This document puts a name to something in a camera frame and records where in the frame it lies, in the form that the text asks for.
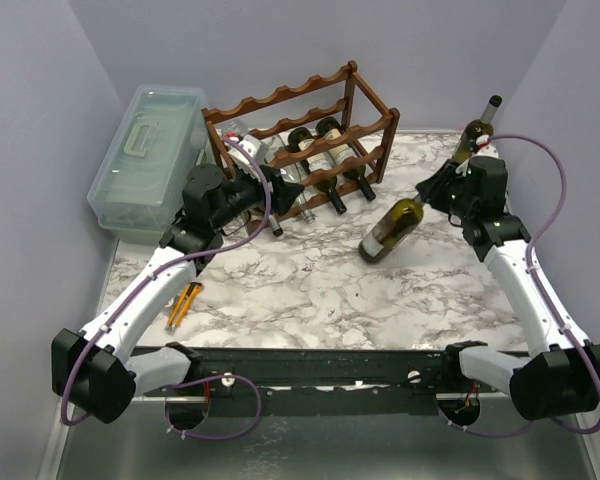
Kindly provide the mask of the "clear bottle black cap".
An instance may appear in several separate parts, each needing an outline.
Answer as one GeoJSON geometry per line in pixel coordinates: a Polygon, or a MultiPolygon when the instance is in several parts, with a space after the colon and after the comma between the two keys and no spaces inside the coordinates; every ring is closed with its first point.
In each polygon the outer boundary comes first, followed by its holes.
{"type": "Polygon", "coordinates": [[[238,140],[242,147],[248,151],[259,164],[266,163],[266,154],[268,147],[259,139],[255,138],[250,129],[240,119],[232,119],[221,127],[221,133],[238,140]]]}

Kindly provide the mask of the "green bottle brown label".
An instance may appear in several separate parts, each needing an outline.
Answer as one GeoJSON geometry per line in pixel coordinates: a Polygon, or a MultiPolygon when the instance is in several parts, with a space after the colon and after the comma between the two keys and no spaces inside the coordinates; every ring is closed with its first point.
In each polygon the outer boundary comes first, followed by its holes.
{"type": "Polygon", "coordinates": [[[271,213],[267,219],[268,228],[272,235],[276,238],[281,237],[284,234],[284,229],[281,226],[275,213],[271,213]]]}

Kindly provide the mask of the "dark green wine bottle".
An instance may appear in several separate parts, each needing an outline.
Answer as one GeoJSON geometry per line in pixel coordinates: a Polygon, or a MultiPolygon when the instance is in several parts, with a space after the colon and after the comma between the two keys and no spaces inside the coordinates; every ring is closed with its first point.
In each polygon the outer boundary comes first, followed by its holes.
{"type": "MultiPolygon", "coordinates": [[[[291,150],[298,153],[307,150],[314,143],[314,137],[306,127],[298,127],[289,133],[288,142],[291,150]]],[[[301,165],[307,175],[319,170],[327,171],[332,168],[325,153],[309,156],[301,161],[301,165]]],[[[337,180],[335,177],[318,182],[314,187],[329,197],[331,204],[339,215],[347,211],[344,202],[337,192],[337,180]]]]}
{"type": "MultiPolygon", "coordinates": [[[[342,136],[344,129],[334,117],[325,117],[316,124],[316,132],[320,138],[336,140],[342,136]]],[[[331,148],[329,154],[336,165],[342,164],[350,157],[357,156],[353,148],[348,144],[331,148]]],[[[366,179],[366,167],[364,165],[344,171],[342,175],[344,178],[357,184],[367,201],[371,202],[376,199],[376,194],[366,179]]]]}

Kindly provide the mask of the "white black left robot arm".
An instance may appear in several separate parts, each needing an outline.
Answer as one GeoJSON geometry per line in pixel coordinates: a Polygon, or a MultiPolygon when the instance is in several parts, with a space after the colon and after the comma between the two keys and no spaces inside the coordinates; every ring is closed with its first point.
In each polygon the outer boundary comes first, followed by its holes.
{"type": "Polygon", "coordinates": [[[109,424],[138,395],[170,386],[181,395],[194,393],[202,380],[199,354],[171,343],[136,355],[138,341],[166,304],[226,251],[222,230],[228,223],[258,205],[285,214],[303,190],[268,166],[232,180],[216,165],[194,167],[183,206],[141,273],[78,332],[63,329],[53,339],[52,389],[62,406],[109,424]]]}

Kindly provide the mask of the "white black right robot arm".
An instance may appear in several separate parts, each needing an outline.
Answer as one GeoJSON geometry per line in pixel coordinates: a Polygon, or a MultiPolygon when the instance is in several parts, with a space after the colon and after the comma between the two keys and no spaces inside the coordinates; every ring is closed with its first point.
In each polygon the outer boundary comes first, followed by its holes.
{"type": "Polygon", "coordinates": [[[474,381],[508,395],[526,420],[600,409],[600,344],[570,319],[532,251],[523,222],[505,210],[503,160],[452,160],[417,184],[421,199],[457,217],[465,241],[498,281],[521,321],[529,357],[500,353],[480,342],[446,350],[440,379],[460,392],[474,381]]]}

